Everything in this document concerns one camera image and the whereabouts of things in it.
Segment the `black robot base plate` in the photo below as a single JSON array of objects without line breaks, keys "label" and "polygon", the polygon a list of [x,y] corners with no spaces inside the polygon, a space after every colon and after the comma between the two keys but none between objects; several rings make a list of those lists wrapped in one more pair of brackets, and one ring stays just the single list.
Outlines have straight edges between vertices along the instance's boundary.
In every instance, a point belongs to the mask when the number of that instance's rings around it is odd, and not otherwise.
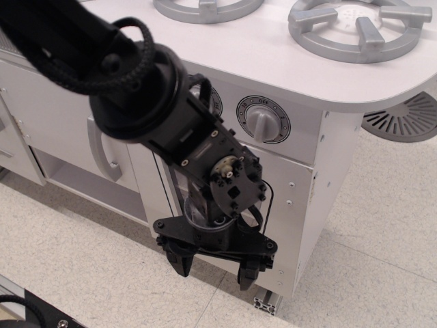
[{"label": "black robot base plate", "polygon": [[67,315],[50,303],[29,291],[25,296],[1,295],[1,304],[13,303],[24,307],[25,318],[1,320],[1,327],[69,327],[84,328],[85,325]]}]

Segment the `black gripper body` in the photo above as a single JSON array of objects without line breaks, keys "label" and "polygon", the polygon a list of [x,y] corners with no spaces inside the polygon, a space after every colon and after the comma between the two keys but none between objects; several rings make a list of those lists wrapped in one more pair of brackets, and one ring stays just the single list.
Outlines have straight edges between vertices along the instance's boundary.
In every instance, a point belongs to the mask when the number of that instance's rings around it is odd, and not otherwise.
[{"label": "black gripper body", "polygon": [[273,265],[277,244],[249,227],[241,215],[228,217],[211,195],[189,191],[184,200],[183,215],[158,219],[153,223],[157,243],[163,248],[167,241],[195,247],[195,255],[238,262],[260,258],[267,267]]}]

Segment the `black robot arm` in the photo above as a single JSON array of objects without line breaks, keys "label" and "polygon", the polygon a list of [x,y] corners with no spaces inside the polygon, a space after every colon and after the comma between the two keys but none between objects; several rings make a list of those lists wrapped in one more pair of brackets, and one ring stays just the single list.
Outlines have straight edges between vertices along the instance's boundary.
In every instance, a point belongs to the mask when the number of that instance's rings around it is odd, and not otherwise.
[{"label": "black robot arm", "polygon": [[140,20],[108,23],[77,1],[2,1],[1,28],[46,78],[89,96],[103,133],[145,146],[187,177],[183,215],[153,225],[179,275],[190,273],[195,254],[212,256],[237,262],[247,290],[272,268],[278,247],[260,232],[257,209],[266,198],[262,167],[210,111],[206,77],[189,76]]}]

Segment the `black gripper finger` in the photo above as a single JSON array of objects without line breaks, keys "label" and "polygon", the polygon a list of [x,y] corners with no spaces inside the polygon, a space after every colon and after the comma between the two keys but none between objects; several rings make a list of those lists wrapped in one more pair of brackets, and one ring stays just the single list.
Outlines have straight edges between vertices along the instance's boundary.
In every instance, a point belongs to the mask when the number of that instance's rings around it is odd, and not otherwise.
[{"label": "black gripper finger", "polygon": [[266,264],[260,258],[247,258],[240,263],[238,283],[241,291],[248,290],[257,280],[259,273],[266,270]]},{"label": "black gripper finger", "polygon": [[167,241],[163,249],[176,273],[182,277],[188,277],[195,255],[195,247],[186,243]]}]

